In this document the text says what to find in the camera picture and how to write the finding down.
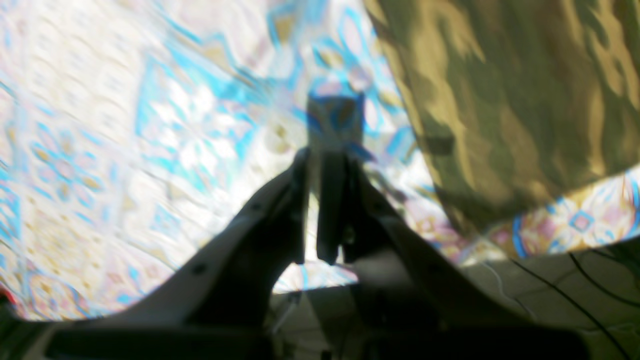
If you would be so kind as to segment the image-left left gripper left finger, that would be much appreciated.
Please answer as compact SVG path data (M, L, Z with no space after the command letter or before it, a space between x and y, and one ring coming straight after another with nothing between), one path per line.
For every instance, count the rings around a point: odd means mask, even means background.
M305 259L307 162L297 152L286 171L261 187L179 271L116 324L260 327L272 289L292 263Z

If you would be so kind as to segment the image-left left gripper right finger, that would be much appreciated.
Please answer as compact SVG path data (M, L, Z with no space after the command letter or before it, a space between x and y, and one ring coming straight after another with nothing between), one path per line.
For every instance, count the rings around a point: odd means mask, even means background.
M359 280L364 321L400 331L524 329L405 223L345 152L320 157L317 256L339 253Z

